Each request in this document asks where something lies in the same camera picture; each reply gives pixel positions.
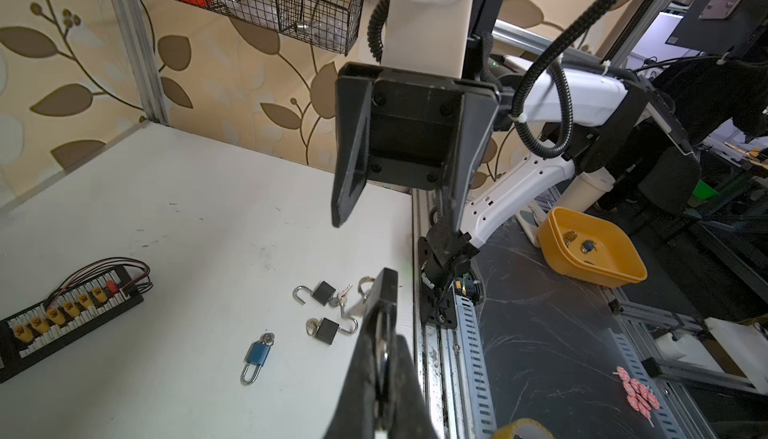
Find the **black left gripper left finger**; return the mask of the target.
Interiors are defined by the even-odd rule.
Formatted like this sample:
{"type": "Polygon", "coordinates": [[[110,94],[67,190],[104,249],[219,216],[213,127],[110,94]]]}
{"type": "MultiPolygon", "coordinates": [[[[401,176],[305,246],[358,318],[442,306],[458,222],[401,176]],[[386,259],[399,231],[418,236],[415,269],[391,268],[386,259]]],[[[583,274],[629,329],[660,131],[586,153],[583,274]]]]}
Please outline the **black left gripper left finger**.
{"type": "Polygon", "coordinates": [[[352,359],[327,438],[373,438],[395,418],[398,273],[384,268],[365,302],[352,359]]]}

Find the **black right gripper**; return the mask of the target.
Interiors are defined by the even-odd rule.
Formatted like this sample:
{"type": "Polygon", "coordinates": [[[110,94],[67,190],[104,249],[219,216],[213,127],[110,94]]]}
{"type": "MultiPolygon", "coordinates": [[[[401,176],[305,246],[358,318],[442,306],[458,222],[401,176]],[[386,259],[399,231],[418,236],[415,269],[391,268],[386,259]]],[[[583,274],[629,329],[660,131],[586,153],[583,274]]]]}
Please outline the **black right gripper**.
{"type": "Polygon", "coordinates": [[[369,179],[423,190],[443,188],[447,227],[457,233],[500,108],[500,88],[347,63],[339,71],[335,92],[332,225],[340,228],[349,219],[369,179]]]}

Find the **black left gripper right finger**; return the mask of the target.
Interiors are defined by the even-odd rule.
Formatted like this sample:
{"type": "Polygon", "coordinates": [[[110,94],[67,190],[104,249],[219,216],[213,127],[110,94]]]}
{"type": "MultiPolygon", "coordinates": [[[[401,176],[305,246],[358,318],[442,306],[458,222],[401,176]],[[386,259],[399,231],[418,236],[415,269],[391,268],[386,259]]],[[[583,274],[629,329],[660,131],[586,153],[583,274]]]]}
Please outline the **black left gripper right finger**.
{"type": "Polygon", "coordinates": [[[397,335],[386,375],[384,430],[388,438],[436,438],[408,344],[397,335]]]}

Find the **blue padlock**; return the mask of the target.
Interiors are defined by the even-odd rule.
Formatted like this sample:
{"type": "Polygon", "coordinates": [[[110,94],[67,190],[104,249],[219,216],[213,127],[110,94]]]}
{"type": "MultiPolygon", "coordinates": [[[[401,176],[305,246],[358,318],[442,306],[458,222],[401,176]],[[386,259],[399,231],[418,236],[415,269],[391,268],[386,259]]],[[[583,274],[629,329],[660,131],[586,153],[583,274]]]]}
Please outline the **blue padlock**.
{"type": "Polygon", "coordinates": [[[266,332],[257,341],[251,344],[240,375],[240,382],[242,385],[251,385],[258,379],[274,342],[275,335],[271,332],[266,332]]]}

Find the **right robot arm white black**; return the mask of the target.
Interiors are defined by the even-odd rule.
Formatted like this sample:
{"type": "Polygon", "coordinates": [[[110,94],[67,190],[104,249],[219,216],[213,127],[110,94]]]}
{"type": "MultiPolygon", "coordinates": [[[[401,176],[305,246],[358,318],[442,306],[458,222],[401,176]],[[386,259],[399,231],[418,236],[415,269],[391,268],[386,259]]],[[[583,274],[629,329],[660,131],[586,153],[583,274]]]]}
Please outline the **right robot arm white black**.
{"type": "Polygon", "coordinates": [[[687,137],[644,78],[565,52],[620,0],[595,0],[531,64],[491,70],[503,0],[380,0],[373,64],[335,84],[337,161],[331,220],[342,226],[377,181],[439,195],[421,241],[420,319],[457,325],[453,284],[495,230],[577,166],[606,165],[650,112],[679,146],[687,137]]]}

